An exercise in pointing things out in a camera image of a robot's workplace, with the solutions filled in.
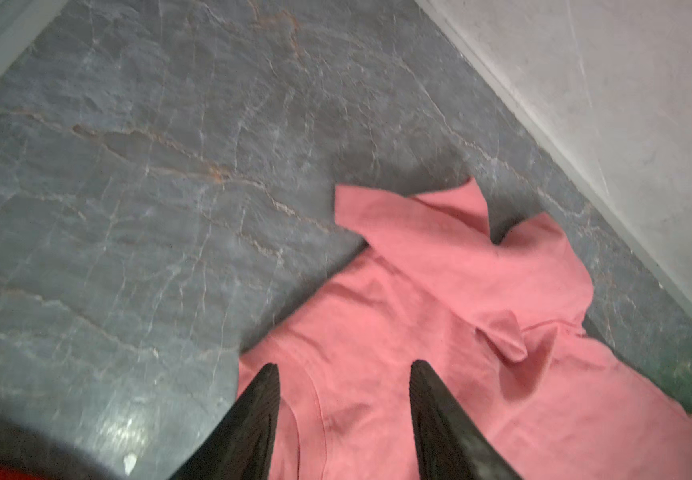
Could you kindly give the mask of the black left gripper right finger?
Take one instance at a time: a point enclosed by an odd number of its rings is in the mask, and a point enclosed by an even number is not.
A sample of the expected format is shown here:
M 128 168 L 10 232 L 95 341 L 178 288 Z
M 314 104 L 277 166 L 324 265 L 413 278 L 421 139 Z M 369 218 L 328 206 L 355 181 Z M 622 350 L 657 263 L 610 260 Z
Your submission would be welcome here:
M 422 479 L 506 479 L 520 475 L 492 447 L 432 366 L 411 366 L 409 397 Z

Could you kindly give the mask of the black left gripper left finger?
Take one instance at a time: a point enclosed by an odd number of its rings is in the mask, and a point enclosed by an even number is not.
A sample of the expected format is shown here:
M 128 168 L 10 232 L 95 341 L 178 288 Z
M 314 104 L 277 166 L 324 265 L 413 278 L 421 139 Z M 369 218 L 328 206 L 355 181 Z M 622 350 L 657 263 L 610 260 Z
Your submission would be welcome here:
M 267 479 L 281 399 L 278 366 L 265 364 L 174 479 Z

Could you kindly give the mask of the pink-red t-shirt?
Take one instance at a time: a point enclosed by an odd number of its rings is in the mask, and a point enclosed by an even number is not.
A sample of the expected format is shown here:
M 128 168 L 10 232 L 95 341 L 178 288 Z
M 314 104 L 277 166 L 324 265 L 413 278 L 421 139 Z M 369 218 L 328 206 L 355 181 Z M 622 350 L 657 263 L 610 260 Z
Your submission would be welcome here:
M 692 416 L 588 336 L 594 287 L 541 214 L 490 238 L 475 181 L 335 191 L 366 249 L 242 354 L 278 366 L 274 479 L 415 479 L 411 366 L 428 361 L 526 479 L 692 479 Z

